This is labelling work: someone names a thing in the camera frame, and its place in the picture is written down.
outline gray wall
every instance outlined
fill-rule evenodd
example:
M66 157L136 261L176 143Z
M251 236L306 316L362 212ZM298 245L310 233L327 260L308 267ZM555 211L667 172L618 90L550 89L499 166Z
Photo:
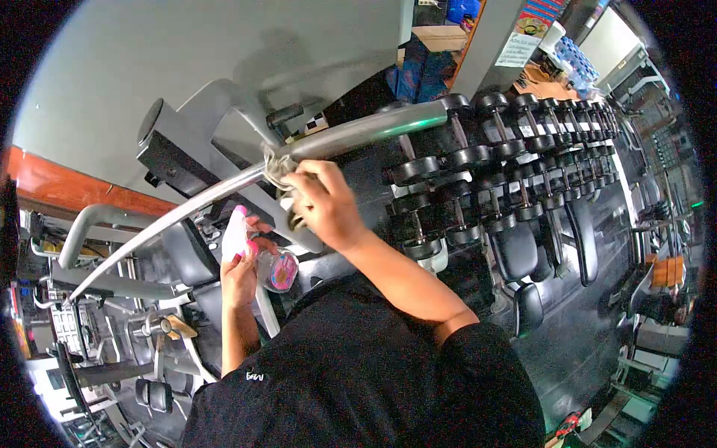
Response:
M218 78L264 102L303 104L302 120L395 63L401 0L88 0L29 86L13 144L114 184L170 201L135 160L139 125L163 97L178 108ZM260 139L238 115L217 135L239 154Z

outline hand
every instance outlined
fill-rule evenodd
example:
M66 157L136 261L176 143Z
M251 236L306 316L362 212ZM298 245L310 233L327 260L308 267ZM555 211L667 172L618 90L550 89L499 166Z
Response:
M271 226L259 220L258 216L247 217L247 227L250 232L259 229L264 233L271 232ZM268 250L276 255L279 252L276 244L266 238L255 237L247 242L247 251L244 256L236 254L231 262L223 262L219 270L222 281L222 307L242 308L249 306L254 300L257 289L256 260L262 250Z
M301 214L316 235L338 252L353 249L370 232L359 216L353 192L334 162L303 161L282 182L303 195L294 203L294 212Z

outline pink label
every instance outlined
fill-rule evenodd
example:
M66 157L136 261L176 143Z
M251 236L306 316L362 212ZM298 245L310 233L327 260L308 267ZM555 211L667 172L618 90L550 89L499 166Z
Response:
M278 290L288 290L294 282L297 265L294 259L286 254L281 254L274 262L271 272L271 284Z

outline metal pipe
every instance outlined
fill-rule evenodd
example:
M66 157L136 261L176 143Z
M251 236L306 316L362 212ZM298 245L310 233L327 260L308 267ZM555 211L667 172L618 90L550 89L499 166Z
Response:
M77 256L80 255L80 250L85 242L87 231L91 226L99 222L144 228L152 224L154 220L154 216L119 209L107 204L86 206L77 215L77 218L72 223L72 228L67 233L67 238L65 238L65 243L62 245L62 251L58 258L60 266L65 269L75 266Z
M339 156L354 146L440 126L448 121L443 103L408 105L307 135L279 150L297 162Z
M416 130L433 128L446 123L447 119L446 110L441 102L433 101L410 105L405 108L360 118L350 123L344 123L343 125L308 135L290 145L286 145L284 152L292 154L295 160L328 158L345 153L352 146L403 135ZM246 186L255 184L263 177L264 162L256 163L242 170L236 176L220 181L187 202L178 205L175 209L147 226L142 232L139 232L132 240L118 248L114 254L110 255L75 288L70 295L70 299L82 294L104 272L162 231L203 209L207 204L223 199Z

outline black t-shirt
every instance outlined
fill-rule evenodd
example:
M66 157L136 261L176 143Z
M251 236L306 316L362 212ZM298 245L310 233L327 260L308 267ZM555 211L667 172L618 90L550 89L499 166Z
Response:
M372 285L335 288L194 396L183 447L537 447L543 414L503 331L440 349Z

